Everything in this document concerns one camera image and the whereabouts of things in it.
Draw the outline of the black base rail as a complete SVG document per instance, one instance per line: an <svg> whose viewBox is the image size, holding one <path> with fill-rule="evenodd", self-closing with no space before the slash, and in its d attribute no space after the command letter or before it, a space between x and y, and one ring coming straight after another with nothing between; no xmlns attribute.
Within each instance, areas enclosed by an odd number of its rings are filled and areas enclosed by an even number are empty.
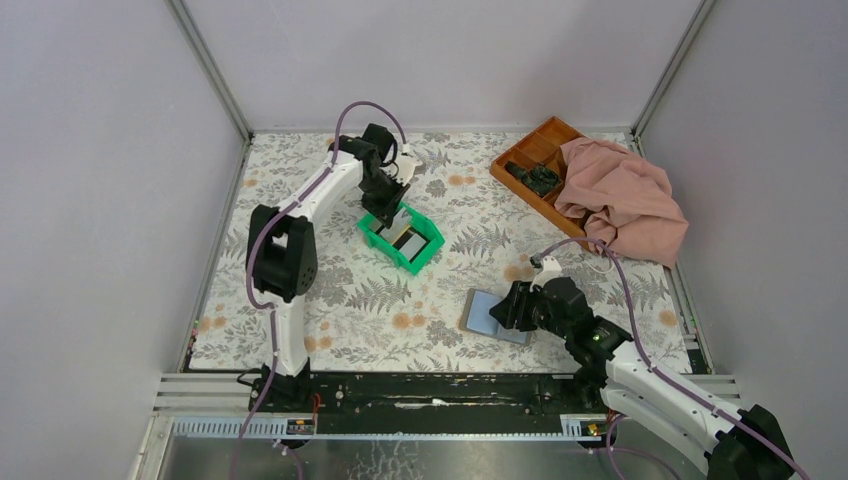
<svg viewBox="0 0 848 480"><path fill-rule="evenodd" d="M571 374L459 374L253 370L248 406L262 413L303 413L320 434L561 434L565 419L602 433L611 418L597 388Z"/></svg>

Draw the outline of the orange compartment tray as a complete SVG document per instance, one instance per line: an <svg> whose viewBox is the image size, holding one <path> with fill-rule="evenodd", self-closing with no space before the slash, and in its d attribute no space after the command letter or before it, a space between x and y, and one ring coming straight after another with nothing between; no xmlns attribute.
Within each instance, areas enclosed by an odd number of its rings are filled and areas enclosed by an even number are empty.
<svg viewBox="0 0 848 480"><path fill-rule="evenodd" d="M498 156L489 169L496 180L569 237L586 236L583 227L587 217L566 217L555 208L567 173L561 146L583 137L583 133L552 116ZM540 195L513 175L509 165L520 167L527 173L535 167L545 167L556 175L558 183L545 195Z"/></svg>

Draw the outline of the aluminium frame post left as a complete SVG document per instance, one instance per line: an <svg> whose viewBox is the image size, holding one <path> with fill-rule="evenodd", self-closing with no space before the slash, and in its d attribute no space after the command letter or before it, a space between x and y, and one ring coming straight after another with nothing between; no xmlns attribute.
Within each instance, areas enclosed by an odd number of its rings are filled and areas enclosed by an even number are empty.
<svg viewBox="0 0 848 480"><path fill-rule="evenodd" d="M252 139L252 129L221 72L212 51L205 41L187 2L183 0L165 0L165 4L170 10L178 29L186 40L189 49L197 60L230 123L243 142L250 142Z"/></svg>

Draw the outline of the card stack in bin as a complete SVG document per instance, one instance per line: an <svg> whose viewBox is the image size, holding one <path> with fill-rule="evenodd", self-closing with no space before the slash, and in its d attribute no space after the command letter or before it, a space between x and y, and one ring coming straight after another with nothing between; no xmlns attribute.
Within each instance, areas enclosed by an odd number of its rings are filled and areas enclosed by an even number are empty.
<svg viewBox="0 0 848 480"><path fill-rule="evenodd" d="M399 254L401 258L412 262L428 245L429 240L412 225L409 216L400 216L393 225L386 228L377 220L369 225L376 237L376 246L387 254Z"/></svg>

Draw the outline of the aluminium frame post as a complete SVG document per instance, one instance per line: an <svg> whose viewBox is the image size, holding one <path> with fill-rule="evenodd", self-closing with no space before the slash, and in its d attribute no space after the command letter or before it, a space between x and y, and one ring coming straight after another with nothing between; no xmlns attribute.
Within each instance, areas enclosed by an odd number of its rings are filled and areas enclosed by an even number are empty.
<svg viewBox="0 0 848 480"><path fill-rule="evenodd" d="M197 60L230 123L243 142L250 142L252 139L252 129L221 72L212 51L205 41L187 2L183 0L165 0L165 4L170 10L178 29L186 40L189 49Z"/></svg>
<svg viewBox="0 0 848 480"><path fill-rule="evenodd" d="M691 48L717 4L717 0L701 0L698 3L657 84L631 127L631 136L637 143L641 142L641 137L650 125L663 97L671 87L672 82L683 66Z"/></svg>

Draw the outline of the dark green patterned cloth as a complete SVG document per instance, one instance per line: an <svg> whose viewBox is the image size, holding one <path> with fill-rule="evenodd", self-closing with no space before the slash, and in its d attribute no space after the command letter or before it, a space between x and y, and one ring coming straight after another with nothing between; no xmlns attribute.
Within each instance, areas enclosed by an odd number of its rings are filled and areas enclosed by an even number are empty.
<svg viewBox="0 0 848 480"><path fill-rule="evenodd" d="M545 197L561 183L560 177L542 164L526 169L514 162L507 162L505 169L521 184L540 197Z"/></svg>

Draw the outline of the aluminium frame post right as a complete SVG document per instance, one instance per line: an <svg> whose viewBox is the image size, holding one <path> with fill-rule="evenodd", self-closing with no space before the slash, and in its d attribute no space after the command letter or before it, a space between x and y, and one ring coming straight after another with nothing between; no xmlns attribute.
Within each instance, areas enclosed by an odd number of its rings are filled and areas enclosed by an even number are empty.
<svg viewBox="0 0 848 480"><path fill-rule="evenodd" d="M698 3L657 84L631 127L631 136L637 143L641 142L641 137L650 125L663 97L671 87L672 82L683 66L691 48L717 4L717 0L701 0Z"/></svg>

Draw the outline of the green plastic bin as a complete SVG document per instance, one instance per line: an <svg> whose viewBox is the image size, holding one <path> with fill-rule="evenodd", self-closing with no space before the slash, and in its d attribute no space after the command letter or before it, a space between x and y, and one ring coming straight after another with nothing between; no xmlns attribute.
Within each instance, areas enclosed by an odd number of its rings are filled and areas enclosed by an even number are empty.
<svg viewBox="0 0 848 480"><path fill-rule="evenodd" d="M390 227L372 214L358 223L365 243L389 258L398 268L417 275L441 250L445 239L435 223L401 202Z"/></svg>

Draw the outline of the floral table mat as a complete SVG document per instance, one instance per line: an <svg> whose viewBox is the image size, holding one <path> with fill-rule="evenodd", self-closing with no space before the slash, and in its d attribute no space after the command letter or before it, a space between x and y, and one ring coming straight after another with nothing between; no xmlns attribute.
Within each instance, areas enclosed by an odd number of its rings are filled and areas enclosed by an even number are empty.
<svg viewBox="0 0 848 480"><path fill-rule="evenodd" d="M285 200L321 165L327 134L260 134L253 141L206 304L191 370L247 370L270 359L268 316L246 297L252 210ZM526 345L462 331L471 289L503 294L530 280L530 257L561 232L489 172L516 133L413 134L419 164L406 201L431 219L444 245L418 274L366 245L358 190L316 235L319 271L307 293L305 347L315 370L571 372L575 362L545 332Z"/></svg>

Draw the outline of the grey leather card holder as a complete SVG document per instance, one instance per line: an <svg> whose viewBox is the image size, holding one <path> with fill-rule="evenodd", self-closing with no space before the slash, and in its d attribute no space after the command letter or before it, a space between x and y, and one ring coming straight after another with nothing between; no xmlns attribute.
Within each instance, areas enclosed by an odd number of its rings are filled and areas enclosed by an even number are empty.
<svg viewBox="0 0 848 480"><path fill-rule="evenodd" d="M475 288L470 289L458 328L466 333L477 334L498 341L527 345L531 339L529 332L506 329L490 314L490 309L500 300L501 297L492 293Z"/></svg>

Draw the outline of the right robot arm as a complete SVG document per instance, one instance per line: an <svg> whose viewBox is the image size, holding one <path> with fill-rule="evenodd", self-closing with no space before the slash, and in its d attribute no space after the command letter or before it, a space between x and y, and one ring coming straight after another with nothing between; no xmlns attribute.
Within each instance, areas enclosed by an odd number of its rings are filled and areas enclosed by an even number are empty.
<svg viewBox="0 0 848 480"><path fill-rule="evenodd" d="M500 329L543 330L564 341L582 383L609 409L673 445L710 479L789 479L796 471L776 417L725 402L642 356L632 334L597 315L568 277L516 281L489 314Z"/></svg>

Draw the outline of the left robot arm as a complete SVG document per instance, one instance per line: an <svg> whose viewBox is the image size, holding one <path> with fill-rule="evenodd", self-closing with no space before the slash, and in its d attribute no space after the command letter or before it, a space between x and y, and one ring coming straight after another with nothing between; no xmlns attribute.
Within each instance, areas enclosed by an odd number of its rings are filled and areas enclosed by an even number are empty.
<svg viewBox="0 0 848 480"><path fill-rule="evenodd" d="M320 225L349 191L359 189L362 207L382 226L392 226L415 165L404 135L370 124L360 136L336 137L318 170L287 199L254 209L246 288L254 307L271 315L272 373L296 377L308 364L304 304L318 273Z"/></svg>

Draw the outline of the pink cloth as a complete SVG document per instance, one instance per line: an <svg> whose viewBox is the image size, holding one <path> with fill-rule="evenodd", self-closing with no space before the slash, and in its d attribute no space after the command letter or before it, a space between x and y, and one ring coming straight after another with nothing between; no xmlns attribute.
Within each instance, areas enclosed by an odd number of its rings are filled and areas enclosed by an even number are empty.
<svg viewBox="0 0 848 480"><path fill-rule="evenodd" d="M620 256L673 267L689 222L666 172L605 140L580 137L561 151L566 173L555 209L583 220L588 237Z"/></svg>

